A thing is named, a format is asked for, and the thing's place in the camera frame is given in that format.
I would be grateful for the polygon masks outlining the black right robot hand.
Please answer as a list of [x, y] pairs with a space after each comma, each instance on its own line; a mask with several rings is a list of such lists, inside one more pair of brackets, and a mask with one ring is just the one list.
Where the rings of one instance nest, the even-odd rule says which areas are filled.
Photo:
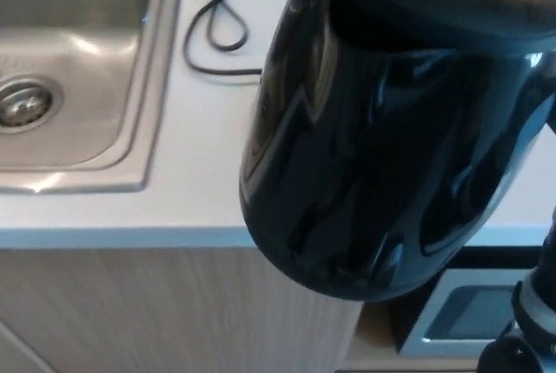
[[543, 278], [555, 280], [555, 229], [556, 210], [553, 210], [552, 224], [548, 231], [539, 254], [536, 273]]

